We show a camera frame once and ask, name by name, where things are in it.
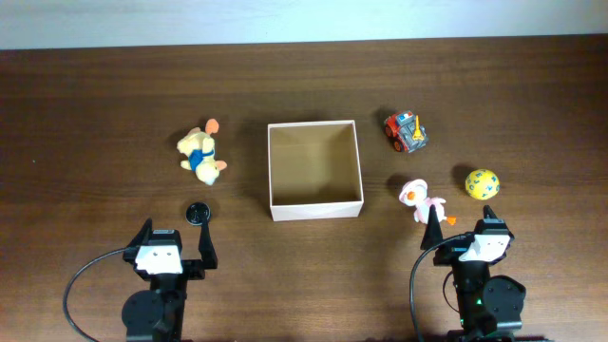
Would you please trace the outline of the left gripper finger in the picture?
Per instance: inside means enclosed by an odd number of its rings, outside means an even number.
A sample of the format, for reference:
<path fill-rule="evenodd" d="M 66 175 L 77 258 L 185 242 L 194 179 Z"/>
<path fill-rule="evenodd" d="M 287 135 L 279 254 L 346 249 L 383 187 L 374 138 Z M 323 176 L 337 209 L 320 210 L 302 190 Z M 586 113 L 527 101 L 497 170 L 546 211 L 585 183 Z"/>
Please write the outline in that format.
<path fill-rule="evenodd" d="M 145 244 L 149 235 L 152 232 L 152 219 L 148 218 L 143 224 L 141 230 L 132 238 L 132 240 L 127 244 L 127 249 L 139 248 L 143 244 Z"/>
<path fill-rule="evenodd" d="M 218 257 L 213 245 L 208 223 L 200 226 L 199 253 L 204 269 L 217 269 Z"/>

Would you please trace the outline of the black round lid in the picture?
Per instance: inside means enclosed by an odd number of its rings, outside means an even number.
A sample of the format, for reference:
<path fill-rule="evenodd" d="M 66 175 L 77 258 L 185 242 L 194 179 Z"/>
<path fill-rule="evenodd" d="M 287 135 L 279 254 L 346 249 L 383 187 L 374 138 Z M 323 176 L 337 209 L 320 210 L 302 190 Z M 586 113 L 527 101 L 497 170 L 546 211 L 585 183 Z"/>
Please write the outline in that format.
<path fill-rule="evenodd" d="M 204 202 L 194 202 L 187 207 L 185 218 L 193 226 L 206 225 L 211 218 L 210 207 Z"/>

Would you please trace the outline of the pink hat duck figure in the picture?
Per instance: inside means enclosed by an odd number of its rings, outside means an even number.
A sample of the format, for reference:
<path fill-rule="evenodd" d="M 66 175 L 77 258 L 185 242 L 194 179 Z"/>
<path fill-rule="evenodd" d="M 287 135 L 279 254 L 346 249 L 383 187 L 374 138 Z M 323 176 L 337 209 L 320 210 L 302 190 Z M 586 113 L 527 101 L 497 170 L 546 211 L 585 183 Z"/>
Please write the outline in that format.
<path fill-rule="evenodd" d="M 417 179 L 407 182 L 398 196 L 400 202 L 408 207 L 414 207 L 414 220 L 423 224 L 428 223 L 430 207 L 434 206 L 439 221 L 445 220 L 454 225 L 456 217 L 447 216 L 445 210 L 446 200 L 442 198 L 430 198 L 428 196 L 428 184 L 425 180 Z"/>

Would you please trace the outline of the yellow plush duck toy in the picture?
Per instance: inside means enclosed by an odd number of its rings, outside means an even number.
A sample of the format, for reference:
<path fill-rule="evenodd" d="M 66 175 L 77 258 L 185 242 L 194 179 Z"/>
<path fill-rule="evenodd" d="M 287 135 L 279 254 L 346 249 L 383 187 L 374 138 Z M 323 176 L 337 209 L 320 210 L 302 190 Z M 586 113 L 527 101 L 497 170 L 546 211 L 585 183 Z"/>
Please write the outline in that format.
<path fill-rule="evenodd" d="M 216 142 L 213 137 L 219 132 L 219 122 L 209 119 L 205 127 L 194 127 L 185 137 L 177 142 L 177 150 L 187 157 L 180 162 L 180 167 L 192 171 L 197 179 L 212 186 L 227 168 L 227 162 L 216 159 Z"/>

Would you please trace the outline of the red grey toy truck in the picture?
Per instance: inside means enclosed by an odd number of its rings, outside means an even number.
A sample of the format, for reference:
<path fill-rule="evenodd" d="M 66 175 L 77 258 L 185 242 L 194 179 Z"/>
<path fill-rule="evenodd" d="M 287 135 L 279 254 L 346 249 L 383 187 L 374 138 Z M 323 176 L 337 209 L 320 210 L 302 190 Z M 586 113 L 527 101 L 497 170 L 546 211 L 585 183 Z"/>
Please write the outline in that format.
<path fill-rule="evenodd" d="M 394 113 L 384 120 L 384 131 L 397 152 L 411 153 L 428 143 L 426 129 L 411 111 Z"/>

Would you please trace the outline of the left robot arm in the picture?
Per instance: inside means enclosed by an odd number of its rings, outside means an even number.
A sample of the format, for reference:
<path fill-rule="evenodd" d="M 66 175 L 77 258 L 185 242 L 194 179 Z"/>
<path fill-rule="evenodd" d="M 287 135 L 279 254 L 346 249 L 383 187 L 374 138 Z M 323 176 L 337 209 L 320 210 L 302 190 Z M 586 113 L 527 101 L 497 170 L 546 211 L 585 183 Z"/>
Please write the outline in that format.
<path fill-rule="evenodd" d="M 205 279 L 207 270 L 218 267 L 209 219 L 197 219 L 195 225 L 200 228 L 198 259 L 183 259 L 180 232 L 155 230 L 151 219 L 126 246 L 123 261 L 149 283 L 147 290 L 134 293 L 123 304 L 128 341 L 181 340 L 187 284 Z"/>

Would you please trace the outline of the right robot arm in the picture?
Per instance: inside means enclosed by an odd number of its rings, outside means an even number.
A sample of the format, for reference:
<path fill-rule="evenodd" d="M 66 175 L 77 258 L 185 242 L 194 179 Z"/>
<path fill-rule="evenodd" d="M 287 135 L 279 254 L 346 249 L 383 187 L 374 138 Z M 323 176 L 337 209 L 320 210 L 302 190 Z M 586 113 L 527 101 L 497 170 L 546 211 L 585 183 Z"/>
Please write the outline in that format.
<path fill-rule="evenodd" d="M 444 238 L 436 209 L 429 209 L 421 243 L 425 255 L 433 252 L 435 266 L 451 269 L 461 329 L 450 331 L 447 341 L 513 341 L 523 323 L 525 287 L 506 275 L 492 276 L 489 268 L 506 258 L 514 239 L 504 220 L 490 206 L 475 229 Z"/>

